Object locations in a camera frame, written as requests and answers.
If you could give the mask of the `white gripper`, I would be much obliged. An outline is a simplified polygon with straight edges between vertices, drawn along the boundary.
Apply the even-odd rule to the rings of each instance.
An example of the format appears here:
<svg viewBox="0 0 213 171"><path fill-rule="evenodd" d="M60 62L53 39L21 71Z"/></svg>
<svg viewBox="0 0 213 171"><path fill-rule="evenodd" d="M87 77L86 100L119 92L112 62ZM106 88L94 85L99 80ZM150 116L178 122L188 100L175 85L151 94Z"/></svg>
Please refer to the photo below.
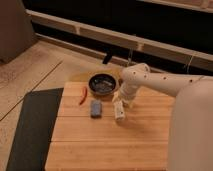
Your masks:
<svg viewBox="0 0 213 171"><path fill-rule="evenodd" d="M115 103L121 101L124 106L131 107L133 105L134 99L134 96L123 95L120 91L116 91L113 95L112 102Z"/></svg>

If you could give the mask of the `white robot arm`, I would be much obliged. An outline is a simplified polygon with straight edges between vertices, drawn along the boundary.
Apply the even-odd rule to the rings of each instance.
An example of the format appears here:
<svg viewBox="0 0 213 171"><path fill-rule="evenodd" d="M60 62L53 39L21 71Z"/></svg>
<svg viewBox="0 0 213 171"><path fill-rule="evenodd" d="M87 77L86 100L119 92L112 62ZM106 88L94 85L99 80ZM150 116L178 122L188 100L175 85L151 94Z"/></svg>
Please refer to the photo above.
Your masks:
<svg viewBox="0 0 213 171"><path fill-rule="evenodd" d="M113 102L131 105L141 86L175 98L170 118L167 171L213 171L213 76L152 73L126 67Z"/></svg>

